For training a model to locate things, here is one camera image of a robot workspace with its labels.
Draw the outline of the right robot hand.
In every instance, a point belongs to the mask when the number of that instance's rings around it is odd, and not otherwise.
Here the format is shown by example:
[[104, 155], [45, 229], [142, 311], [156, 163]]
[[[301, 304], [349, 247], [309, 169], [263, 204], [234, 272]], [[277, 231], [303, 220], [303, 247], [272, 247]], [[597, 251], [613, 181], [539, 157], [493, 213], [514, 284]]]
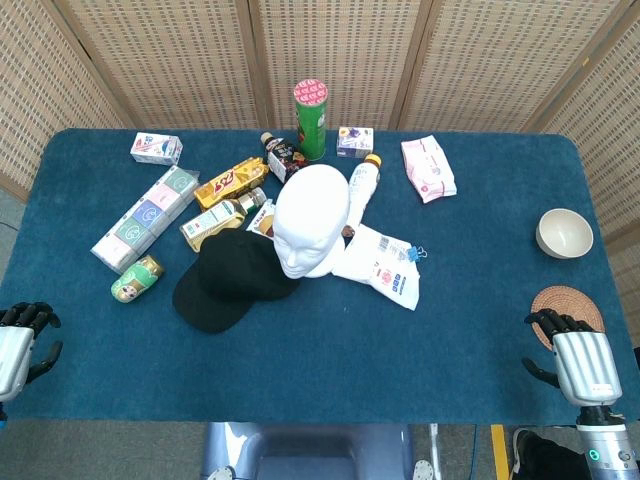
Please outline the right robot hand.
[[611, 406], [622, 397], [622, 387], [607, 336], [583, 320], [553, 309], [541, 309], [525, 318], [537, 325], [549, 340], [555, 361], [553, 372], [524, 358], [534, 378], [561, 390], [578, 407]]

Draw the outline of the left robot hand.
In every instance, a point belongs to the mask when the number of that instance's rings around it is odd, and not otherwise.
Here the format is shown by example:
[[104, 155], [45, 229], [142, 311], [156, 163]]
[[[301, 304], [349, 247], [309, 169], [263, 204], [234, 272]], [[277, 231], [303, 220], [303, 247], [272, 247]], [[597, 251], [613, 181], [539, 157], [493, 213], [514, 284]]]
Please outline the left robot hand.
[[1, 403], [13, 400], [57, 363], [62, 341], [52, 344], [44, 360], [31, 364], [35, 341], [48, 325], [59, 328], [61, 322], [45, 302], [21, 302], [1, 311]]

